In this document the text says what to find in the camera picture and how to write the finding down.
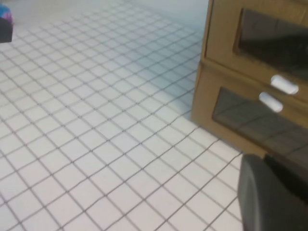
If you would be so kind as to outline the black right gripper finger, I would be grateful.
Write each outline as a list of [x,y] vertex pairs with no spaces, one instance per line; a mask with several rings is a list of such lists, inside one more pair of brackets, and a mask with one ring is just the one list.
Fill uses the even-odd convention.
[[245,231],[308,229],[308,169],[292,160],[245,154],[237,197]]

